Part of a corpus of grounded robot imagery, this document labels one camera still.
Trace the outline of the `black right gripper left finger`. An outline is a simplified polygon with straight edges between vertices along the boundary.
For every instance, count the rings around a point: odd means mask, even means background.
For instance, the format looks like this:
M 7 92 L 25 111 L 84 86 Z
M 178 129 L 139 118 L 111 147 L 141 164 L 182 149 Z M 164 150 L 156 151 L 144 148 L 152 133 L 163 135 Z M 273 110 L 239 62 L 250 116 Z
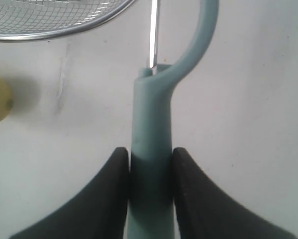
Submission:
M 14 239 L 121 239 L 129 198 L 129 158 L 116 148 L 74 198 Z

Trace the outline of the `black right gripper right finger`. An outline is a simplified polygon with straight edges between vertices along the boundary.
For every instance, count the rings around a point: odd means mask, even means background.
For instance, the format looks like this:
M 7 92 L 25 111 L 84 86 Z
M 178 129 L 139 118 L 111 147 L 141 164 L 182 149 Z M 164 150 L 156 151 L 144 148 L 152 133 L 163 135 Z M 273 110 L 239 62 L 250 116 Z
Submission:
M 176 217 L 183 239 L 294 239 L 222 191 L 185 148 L 172 154 Z

